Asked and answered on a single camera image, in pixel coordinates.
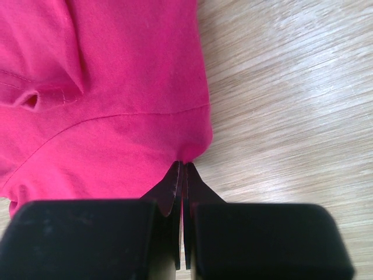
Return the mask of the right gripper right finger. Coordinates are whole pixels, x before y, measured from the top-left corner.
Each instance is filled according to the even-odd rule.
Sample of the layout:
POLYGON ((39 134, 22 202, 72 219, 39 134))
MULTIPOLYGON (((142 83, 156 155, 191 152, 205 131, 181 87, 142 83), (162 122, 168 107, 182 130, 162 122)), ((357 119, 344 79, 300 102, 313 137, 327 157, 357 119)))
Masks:
POLYGON ((192 163, 184 166, 182 217, 186 269, 225 270, 228 216, 226 203, 201 178, 192 163))

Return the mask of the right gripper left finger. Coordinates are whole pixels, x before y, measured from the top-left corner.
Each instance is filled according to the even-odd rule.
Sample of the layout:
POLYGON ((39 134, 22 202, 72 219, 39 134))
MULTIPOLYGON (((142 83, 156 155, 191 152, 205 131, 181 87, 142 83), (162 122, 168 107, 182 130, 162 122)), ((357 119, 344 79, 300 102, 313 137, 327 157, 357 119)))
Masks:
POLYGON ((150 269, 179 270, 182 222, 182 162, 174 162, 163 179, 141 199, 157 205, 152 231, 150 269))

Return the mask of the pink t shirt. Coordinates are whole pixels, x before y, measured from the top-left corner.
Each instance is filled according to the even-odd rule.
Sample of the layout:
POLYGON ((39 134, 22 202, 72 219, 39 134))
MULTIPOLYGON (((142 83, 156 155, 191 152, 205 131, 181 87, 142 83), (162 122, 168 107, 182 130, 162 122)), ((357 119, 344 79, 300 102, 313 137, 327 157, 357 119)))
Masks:
POLYGON ((137 198, 212 141, 196 1, 1 2, 1 197, 137 198))

